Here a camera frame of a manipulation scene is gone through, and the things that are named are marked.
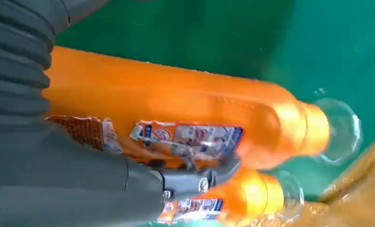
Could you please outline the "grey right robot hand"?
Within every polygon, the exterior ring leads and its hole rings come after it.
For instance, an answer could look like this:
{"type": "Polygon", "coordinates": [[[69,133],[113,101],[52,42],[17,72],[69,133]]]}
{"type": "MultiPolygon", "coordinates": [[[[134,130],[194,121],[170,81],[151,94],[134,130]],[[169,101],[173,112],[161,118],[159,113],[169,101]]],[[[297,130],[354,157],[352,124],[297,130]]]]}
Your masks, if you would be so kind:
{"type": "Polygon", "coordinates": [[[0,227],[134,227],[166,199],[225,182],[236,158],[202,171],[160,170],[80,145],[53,124],[0,125],[0,227]]]}

